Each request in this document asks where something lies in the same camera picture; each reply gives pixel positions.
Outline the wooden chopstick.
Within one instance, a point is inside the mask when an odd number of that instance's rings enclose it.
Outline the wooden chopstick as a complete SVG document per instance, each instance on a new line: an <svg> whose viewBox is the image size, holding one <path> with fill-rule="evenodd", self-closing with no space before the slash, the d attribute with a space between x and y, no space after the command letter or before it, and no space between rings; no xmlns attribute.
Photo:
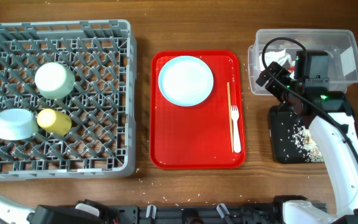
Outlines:
<svg viewBox="0 0 358 224"><path fill-rule="evenodd" d="M230 83L227 82L227 102L228 102L228 110L229 110L229 132L230 132L230 140L231 140L231 152L234 152L233 145L233 129L232 129L232 118L231 118L231 89Z"/></svg>

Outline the white napkin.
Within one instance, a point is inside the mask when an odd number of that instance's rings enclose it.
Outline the white napkin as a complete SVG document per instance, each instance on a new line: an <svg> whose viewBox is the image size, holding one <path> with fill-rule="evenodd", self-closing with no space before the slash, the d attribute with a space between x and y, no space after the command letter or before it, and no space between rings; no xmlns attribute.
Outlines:
<svg viewBox="0 0 358 224"><path fill-rule="evenodd" d="M266 52L265 57L262 54L259 55L259 63L260 63L260 71L263 72L265 70L262 59L265 59L266 66L269 66L272 62L277 62L279 65L284 66L286 62L290 64L290 66L295 63L292 60L292 57L286 50L281 50L279 52Z"/></svg>

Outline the yellow cup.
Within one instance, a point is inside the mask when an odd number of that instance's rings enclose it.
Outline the yellow cup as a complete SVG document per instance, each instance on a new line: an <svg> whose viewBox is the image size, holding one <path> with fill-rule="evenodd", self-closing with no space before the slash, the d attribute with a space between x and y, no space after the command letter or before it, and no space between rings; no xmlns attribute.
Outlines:
<svg viewBox="0 0 358 224"><path fill-rule="evenodd" d="M71 129L71 119L67 114L44 109L37 116L37 124L48 133L64 136Z"/></svg>

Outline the light blue food bowl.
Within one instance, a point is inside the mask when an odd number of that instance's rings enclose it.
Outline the light blue food bowl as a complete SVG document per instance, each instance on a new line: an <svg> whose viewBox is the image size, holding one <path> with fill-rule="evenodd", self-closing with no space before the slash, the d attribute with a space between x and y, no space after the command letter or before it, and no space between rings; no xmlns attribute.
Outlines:
<svg viewBox="0 0 358 224"><path fill-rule="evenodd" d="M35 84L43 97L60 99L73 90L75 75L62 64L49 62L36 71Z"/></svg>

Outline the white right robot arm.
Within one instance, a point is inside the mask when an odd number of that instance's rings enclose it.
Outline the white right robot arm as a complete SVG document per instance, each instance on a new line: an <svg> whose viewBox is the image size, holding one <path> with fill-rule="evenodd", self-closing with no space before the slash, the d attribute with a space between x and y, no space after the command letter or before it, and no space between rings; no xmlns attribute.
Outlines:
<svg viewBox="0 0 358 224"><path fill-rule="evenodd" d="M358 137L352 107L341 91L329 90L322 63L295 66L295 77L277 62L265 65L257 79L280 102L283 130L299 119L323 156L334 190L337 219L358 223Z"/></svg>

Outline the large white plate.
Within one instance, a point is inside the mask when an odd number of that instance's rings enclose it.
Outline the large white plate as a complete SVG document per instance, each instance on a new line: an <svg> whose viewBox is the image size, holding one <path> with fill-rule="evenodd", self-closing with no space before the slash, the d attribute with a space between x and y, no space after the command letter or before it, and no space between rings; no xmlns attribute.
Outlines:
<svg viewBox="0 0 358 224"><path fill-rule="evenodd" d="M214 77L210 67L193 56L169 60L158 75L158 87L166 100L177 106L196 106L211 94Z"/></svg>

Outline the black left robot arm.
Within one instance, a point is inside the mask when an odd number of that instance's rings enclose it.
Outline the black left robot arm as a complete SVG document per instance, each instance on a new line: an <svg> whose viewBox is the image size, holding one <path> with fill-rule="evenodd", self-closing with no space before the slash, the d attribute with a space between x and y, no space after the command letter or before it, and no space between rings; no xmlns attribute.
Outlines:
<svg viewBox="0 0 358 224"><path fill-rule="evenodd" d="M113 223L115 218L109 207L90 200L69 207L30 208L0 194L0 223Z"/></svg>

